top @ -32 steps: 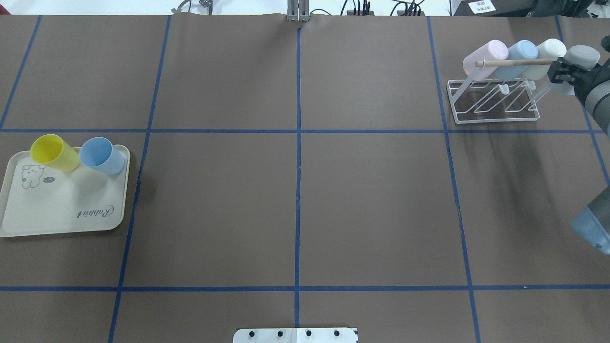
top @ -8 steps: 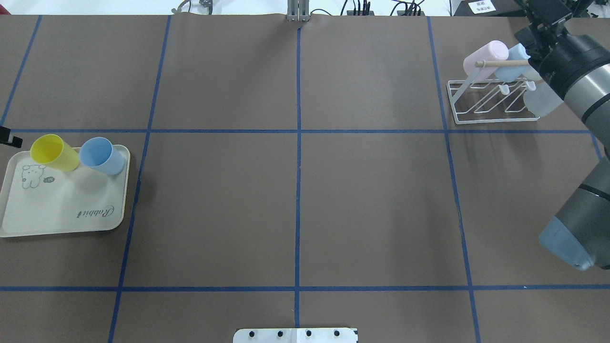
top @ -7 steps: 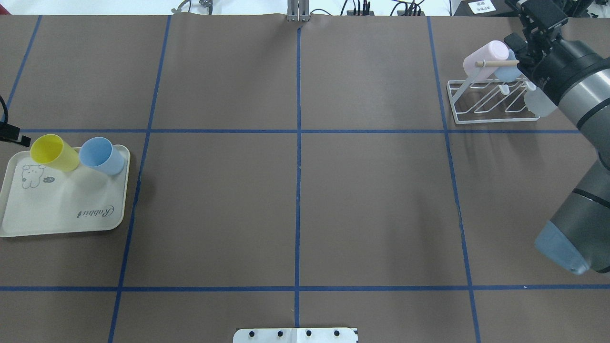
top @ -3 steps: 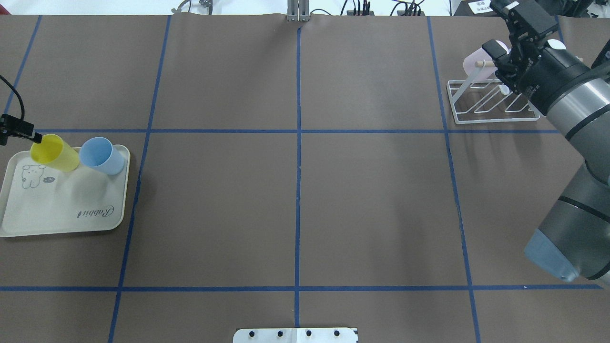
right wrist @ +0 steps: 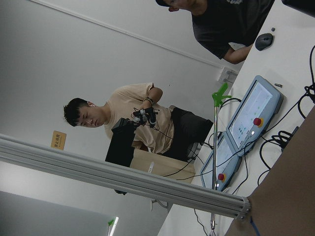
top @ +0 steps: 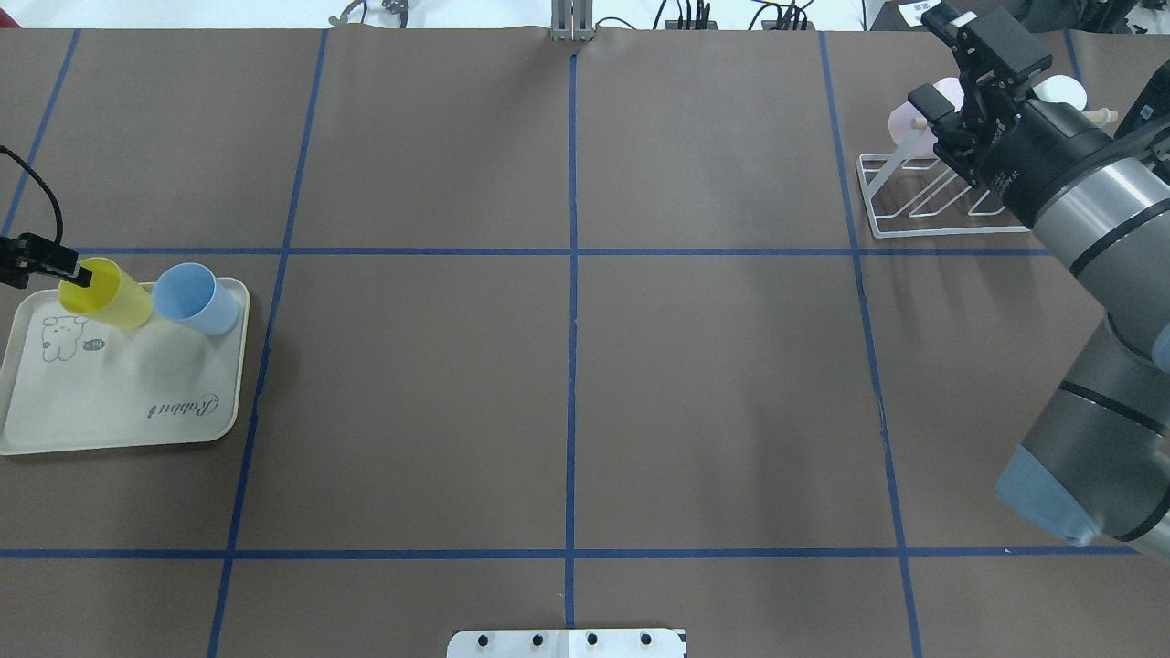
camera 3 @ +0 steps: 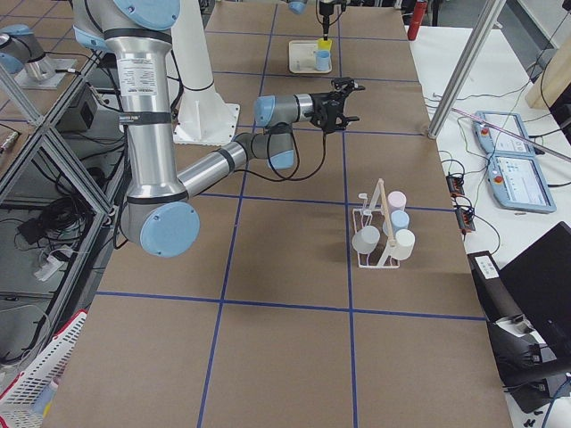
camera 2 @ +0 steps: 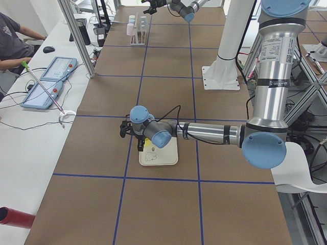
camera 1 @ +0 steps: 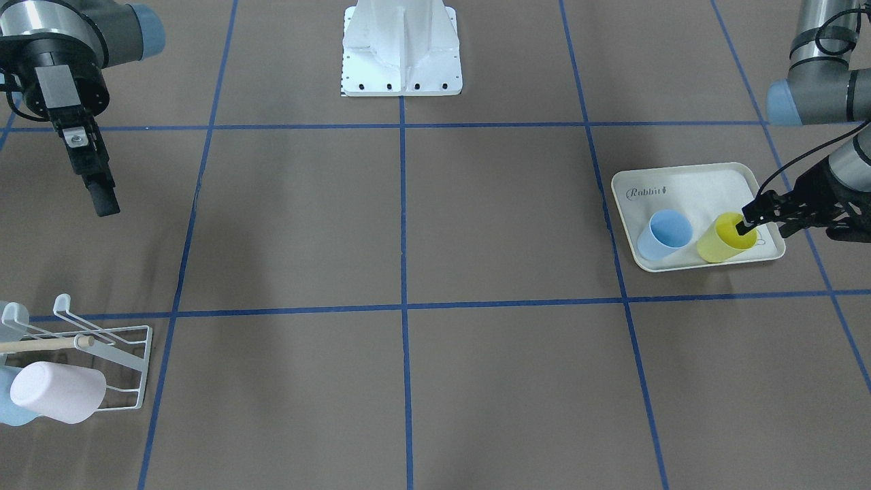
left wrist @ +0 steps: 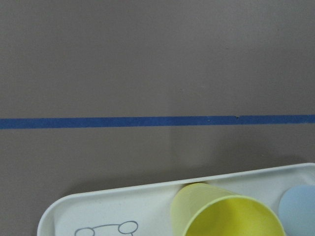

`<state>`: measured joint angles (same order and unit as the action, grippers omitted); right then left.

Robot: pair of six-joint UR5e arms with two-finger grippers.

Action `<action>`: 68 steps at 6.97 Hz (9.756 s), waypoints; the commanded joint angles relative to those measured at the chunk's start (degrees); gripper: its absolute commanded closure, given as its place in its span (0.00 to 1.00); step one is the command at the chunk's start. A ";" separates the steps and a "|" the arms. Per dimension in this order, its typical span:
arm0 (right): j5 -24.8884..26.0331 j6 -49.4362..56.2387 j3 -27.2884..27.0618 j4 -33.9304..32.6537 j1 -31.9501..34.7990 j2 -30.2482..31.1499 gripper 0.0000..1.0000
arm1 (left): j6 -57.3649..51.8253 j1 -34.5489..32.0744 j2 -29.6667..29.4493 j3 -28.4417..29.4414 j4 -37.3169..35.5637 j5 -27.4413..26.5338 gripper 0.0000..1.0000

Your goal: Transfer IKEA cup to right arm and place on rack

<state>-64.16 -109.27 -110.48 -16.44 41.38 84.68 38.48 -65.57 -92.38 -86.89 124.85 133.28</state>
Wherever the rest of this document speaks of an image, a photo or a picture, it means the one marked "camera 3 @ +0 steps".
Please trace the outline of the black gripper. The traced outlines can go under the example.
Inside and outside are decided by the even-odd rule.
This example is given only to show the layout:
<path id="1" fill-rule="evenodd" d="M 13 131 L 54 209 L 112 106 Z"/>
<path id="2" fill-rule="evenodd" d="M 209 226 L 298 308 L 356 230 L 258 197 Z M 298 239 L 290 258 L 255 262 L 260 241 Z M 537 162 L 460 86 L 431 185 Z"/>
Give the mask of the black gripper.
<path id="1" fill-rule="evenodd" d="M 321 129 L 324 134 L 343 131 L 351 123 L 360 120 L 358 116 L 344 116 L 343 111 L 347 94 L 365 90 L 364 86 L 351 77 L 333 78 L 331 86 L 334 91 L 310 94 L 312 101 L 310 123 Z"/>
<path id="2" fill-rule="evenodd" d="M 318 15 L 320 15 L 322 17 L 321 20 L 321 26 L 323 29 L 323 40 L 324 41 L 328 41 L 329 40 L 329 28 L 330 28 L 330 18 L 334 12 L 335 12 L 335 8 L 337 6 L 340 7 L 340 11 L 344 12 L 346 10 L 347 7 L 347 1 L 346 0 L 318 0 L 317 1 L 317 6 L 318 6 Z"/>

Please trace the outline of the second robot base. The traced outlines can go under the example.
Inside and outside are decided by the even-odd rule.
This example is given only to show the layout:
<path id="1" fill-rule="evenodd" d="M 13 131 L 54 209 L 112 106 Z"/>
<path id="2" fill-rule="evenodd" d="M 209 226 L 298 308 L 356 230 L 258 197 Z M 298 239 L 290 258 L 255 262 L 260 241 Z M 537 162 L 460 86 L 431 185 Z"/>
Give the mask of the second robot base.
<path id="1" fill-rule="evenodd" d="M 1 28 L 1 64 L 21 88 L 55 90 L 76 62 L 47 54 L 27 25 Z"/>

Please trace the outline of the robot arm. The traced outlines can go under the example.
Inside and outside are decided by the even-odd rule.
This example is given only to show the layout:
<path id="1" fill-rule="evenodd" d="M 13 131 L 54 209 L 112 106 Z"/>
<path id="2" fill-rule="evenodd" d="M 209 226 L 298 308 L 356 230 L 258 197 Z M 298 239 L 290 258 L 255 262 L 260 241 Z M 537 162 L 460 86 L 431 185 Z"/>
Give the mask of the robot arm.
<path id="1" fill-rule="evenodd" d="M 344 130 L 350 118 L 346 98 L 358 90 L 349 77 L 335 78 L 328 93 L 263 96 L 254 118 L 259 134 L 242 133 L 183 170 L 175 162 L 167 56 L 179 54 L 183 29 L 193 47 L 204 47 L 197 5 L 180 1 L 77 1 L 73 5 L 78 42 L 114 54 L 128 140 L 132 180 L 126 195 L 124 235 L 163 258 L 187 251 L 200 229 L 189 199 L 243 167 L 262 159 L 274 171 L 294 161 L 292 126 L 308 121 L 324 134 Z"/>
<path id="2" fill-rule="evenodd" d="M 295 14 L 302 14 L 308 0 L 287 0 L 288 9 Z M 322 28 L 322 39 L 329 40 L 330 28 L 346 11 L 346 0 L 319 0 L 316 2 L 316 17 Z"/>

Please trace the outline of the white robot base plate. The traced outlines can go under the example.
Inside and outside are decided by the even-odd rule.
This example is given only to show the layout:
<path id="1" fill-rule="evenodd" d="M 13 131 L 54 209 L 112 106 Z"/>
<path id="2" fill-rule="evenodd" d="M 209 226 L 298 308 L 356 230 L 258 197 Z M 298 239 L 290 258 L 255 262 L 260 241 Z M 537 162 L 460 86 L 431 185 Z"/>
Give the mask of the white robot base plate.
<path id="1" fill-rule="evenodd" d="M 182 1 L 171 29 L 175 70 L 183 84 L 174 141 L 178 144 L 223 145 L 233 138 L 240 106 L 218 93 L 204 35 L 199 2 Z"/>

